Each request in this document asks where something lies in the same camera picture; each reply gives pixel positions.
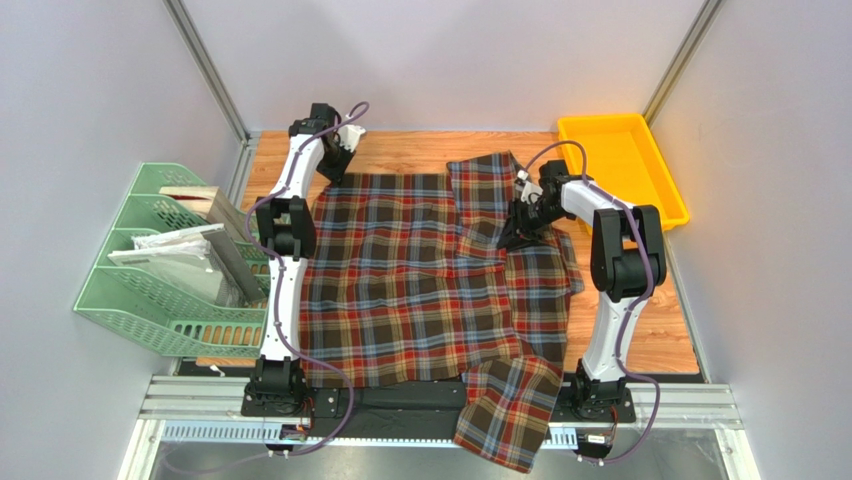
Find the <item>plaid long sleeve shirt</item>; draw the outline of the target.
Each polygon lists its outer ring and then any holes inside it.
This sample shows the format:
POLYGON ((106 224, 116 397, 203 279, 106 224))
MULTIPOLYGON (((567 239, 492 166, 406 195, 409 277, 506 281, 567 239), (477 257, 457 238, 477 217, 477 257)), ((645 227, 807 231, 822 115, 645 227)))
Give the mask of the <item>plaid long sleeve shirt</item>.
POLYGON ((506 151, 439 174, 349 173, 327 187, 313 208, 299 348, 319 388, 462 377, 455 444, 528 473, 584 284, 566 233, 498 247, 518 171, 506 151))

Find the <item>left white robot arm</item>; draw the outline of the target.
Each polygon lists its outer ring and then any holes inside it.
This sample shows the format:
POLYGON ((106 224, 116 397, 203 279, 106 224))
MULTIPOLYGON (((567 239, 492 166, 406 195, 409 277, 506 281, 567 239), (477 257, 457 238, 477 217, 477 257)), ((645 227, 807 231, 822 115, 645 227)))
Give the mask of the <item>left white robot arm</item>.
POLYGON ((246 417, 312 414, 314 393, 304 364, 336 374, 347 392, 354 392, 351 379, 339 368, 301 352, 299 321, 302 285, 317 247, 307 195, 316 174, 332 183, 341 181, 365 134, 356 122, 369 107, 361 101, 341 115, 328 104, 313 104, 309 116, 288 129, 288 156, 275 186, 249 209, 257 223, 252 243, 269 260, 270 290, 260 354, 243 394, 241 412, 246 417))

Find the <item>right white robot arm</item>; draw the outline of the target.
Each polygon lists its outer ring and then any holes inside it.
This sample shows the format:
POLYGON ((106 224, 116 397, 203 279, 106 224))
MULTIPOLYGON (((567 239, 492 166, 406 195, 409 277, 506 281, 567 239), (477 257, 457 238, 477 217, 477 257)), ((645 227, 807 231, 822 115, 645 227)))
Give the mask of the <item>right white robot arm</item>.
POLYGON ((590 274, 599 292, 592 338, 569 388, 568 406, 584 419, 610 413, 627 398, 626 357, 638 318, 667 275, 660 213, 603 190, 586 175, 571 175, 553 160, 534 181, 526 170, 515 177, 517 198, 498 246, 516 251, 543 241, 559 219, 580 219, 592 228, 590 274))

